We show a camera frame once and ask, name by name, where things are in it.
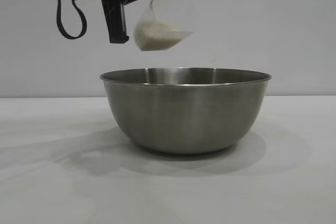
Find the stainless steel bowl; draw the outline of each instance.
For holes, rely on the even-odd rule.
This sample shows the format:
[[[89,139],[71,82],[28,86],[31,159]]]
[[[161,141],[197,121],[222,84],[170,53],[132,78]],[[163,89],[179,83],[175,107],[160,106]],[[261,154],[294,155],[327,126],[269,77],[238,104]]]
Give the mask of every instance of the stainless steel bowl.
[[[120,129],[135,143],[174,154],[235,144],[252,127],[271,76],[218,68],[150,68],[101,75]]]

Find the white table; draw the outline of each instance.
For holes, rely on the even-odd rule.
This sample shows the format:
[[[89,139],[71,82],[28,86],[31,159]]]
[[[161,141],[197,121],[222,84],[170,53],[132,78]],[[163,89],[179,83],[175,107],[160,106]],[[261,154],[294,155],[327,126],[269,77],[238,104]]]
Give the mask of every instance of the white table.
[[[130,144],[106,98],[0,99],[1,224],[335,224],[336,97],[266,97],[219,155]]]

